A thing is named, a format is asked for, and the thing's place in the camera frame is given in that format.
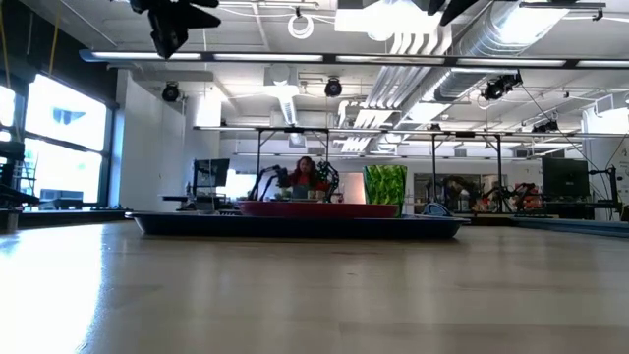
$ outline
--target window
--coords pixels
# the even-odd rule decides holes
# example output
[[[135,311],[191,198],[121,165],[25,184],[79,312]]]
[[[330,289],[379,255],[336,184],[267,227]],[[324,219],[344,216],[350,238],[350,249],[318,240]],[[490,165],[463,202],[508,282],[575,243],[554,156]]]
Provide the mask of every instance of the window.
[[[44,76],[29,86],[27,132],[103,150],[106,119],[104,104]]]
[[[84,203],[98,202],[102,157],[33,139],[25,140],[25,169],[20,189],[45,200],[41,190],[83,193]]]
[[[8,88],[0,87],[0,123],[2,125],[13,125],[15,109],[16,94]]]
[[[37,75],[29,85],[21,191],[43,201],[82,196],[84,203],[105,203],[99,192],[108,169],[108,119],[103,103]]]

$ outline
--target motion capture camera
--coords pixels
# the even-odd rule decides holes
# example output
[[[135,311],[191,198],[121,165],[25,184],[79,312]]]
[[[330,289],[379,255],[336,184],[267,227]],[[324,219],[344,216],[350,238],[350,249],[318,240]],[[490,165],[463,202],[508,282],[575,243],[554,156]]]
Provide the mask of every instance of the motion capture camera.
[[[338,78],[330,78],[327,81],[327,85],[325,85],[325,95],[328,97],[337,97],[343,91],[343,87],[341,86],[341,82]]]
[[[214,29],[220,25],[220,19],[192,4],[215,8],[218,0],[130,0],[135,13],[148,11],[148,21],[153,31],[153,40],[157,54],[164,59],[170,58],[188,40],[188,30]]]
[[[487,82],[487,87],[481,96],[486,100],[501,99],[505,94],[513,90],[513,88],[523,84],[520,72],[516,75],[502,75],[495,81]]]
[[[166,88],[161,93],[161,98],[166,102],[176,102],[179,96],[179,84],[175,82],[166,83]]]

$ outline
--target dark hair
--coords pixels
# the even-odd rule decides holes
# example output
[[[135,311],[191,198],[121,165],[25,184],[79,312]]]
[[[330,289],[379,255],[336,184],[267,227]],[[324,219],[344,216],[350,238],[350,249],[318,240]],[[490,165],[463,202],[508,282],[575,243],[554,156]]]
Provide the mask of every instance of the dark hair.
[[[315,162],[308,156],[303,156],[302,158],[297,160],[295,171],[289,177],[291,184],[296,185],[299,182],[300,177],[302,177],[302,170],[299,168],[302,160],[307,161],[311,166],[311,173],[308,176],[308,183],[311,185],[311,187],[314,187],[316,185],[316,165]]]

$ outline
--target blue tray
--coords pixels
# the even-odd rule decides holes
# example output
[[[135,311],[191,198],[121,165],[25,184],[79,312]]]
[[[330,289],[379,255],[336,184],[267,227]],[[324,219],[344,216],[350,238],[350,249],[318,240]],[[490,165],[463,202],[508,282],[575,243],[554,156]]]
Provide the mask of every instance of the blue tray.
[[[147,235],[209,237],[451,238],[468,219],[415,215],[405,218],[300,219],[178,212],[129,212]]]

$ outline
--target security camera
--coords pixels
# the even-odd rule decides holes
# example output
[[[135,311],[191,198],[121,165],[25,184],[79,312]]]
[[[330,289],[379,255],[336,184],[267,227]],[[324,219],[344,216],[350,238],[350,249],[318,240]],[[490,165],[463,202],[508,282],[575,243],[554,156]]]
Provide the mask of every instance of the security camera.
[[[175,82],[166,83],[166,88],[161,93],[161,97],[166,102],[176,102],[180,95],[178,86],[179,84]]]
[[[135,13],[148,10],[153,29],[150,37],[157,54],[164,59],[184,45],[189,29],[213,29],[220,25],[220,19],[192,5],[215,8],[218,0],[130,0],[129,3]]]
[[[329,78],[327,80],[327,85],[325,85],[325,95],[328,97],[337,97],[343,91],[343,87],[341,86],[341,82],[338,78]]]

